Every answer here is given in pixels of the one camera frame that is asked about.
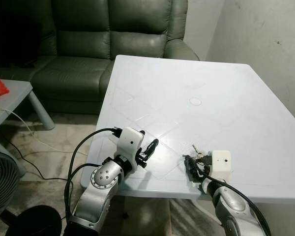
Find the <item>tiled floor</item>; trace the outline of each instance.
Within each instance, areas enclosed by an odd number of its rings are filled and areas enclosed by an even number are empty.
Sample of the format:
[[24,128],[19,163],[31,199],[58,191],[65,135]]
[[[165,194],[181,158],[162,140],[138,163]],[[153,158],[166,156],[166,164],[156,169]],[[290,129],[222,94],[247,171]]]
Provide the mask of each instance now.
[[[50,131],[44,130],[36,115],[31,115],[26,121],[30,128],[35,130],[35,136],[39,140],[65,151],[72,151],[80,140],[95,129],[97,122],[97,116],[91,115],[52,114],[52,118],[56,126]],[[53,151],[39,143],[19,121],[6,121],[0,129],[20,149],[25,158],[38,166],[44,177],[67,177],[70,153]],[[87,153],[90,142],[91,140],[86,142],[80,151]],[[11,145],[7,145],[7,149],[18,157],[18,153]],[[83,164],[85,160],[85,155],[78,154],[74,166]],[[49,205],[64,216],[64,181],[44,181],[37,175],[33,166],[23,160],[20,161],[28,172],[21,179],[18,191],[8,209],[14,214],[19,214],[32,206]],[[77,175],[73,180],[72,205],[82,193],[79,179],[80,175]],[[0,236],[5,234],[6,229],[7,226],[0,221]],[[115,197],[101,235],[223,236],[225,234],[218,224],[209,220],[187,200]]]

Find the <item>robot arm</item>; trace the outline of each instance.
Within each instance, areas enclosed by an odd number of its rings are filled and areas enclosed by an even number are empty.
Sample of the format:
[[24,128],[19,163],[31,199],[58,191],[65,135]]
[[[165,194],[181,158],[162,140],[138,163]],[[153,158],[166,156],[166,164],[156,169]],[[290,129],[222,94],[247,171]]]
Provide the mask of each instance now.
[[[244,198],[233,190],[209,179],[214,178],[221,182],[229,182],[231,154],[228,151],[215,150],[207,156],[197,152],[196,157],[189,155],[184,157],[189,179],[201,183],[202,190],[211,195],[216,216],[222,222],[226,236],[266,235],[254,211]],[[203,173],[206,176],[199,175],[200,173],[195,168],[197,163],[203,165]]]
[[141,143],[144,131],[124,128],[117,143],[114,158],[107,158],[90,176],[90,182],[65,228],[65,236],[97,235],[107,216],[110,200],[117,193],[124,178],[137,170],[138,165],[145,168],[146,161],[153,154],[158,140],[155,139],[142,152]]

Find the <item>green leather sofa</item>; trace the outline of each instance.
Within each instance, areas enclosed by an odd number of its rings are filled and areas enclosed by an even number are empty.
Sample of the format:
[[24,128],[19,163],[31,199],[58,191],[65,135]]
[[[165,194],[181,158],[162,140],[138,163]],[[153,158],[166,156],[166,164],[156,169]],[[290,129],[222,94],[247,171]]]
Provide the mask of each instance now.
[[198,60],[183,42],[187,0],[1,2],[42,30],[35,67],[0,67],[0,78],[30,81],[48,111],[98,114],[116,55]]

